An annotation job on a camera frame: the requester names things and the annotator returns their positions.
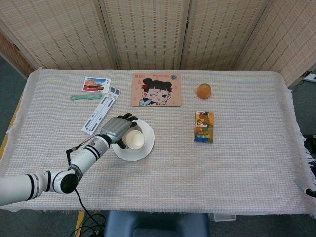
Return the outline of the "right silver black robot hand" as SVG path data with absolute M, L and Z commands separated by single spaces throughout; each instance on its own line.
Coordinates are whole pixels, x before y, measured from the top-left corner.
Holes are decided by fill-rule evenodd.
M 297 187 L 305 194 L 316 198 L 316 192 L 313 191 L 312 189 L 308 188 L 301 180 L 299 179 L 295 179 L 294 180 L 295 184 L 297 185 Z

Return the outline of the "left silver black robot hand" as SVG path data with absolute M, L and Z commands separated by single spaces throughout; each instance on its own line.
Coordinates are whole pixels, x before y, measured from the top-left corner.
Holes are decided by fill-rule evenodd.
M 104 138 L 109 145 L 117 144 L 120 148 L 125 149 L 126 144 L 123 142 L 123 136 L 129 129 L 137 125 L 138 118 L 131 113 L 111 118 L 100 131 L 100 136 Z

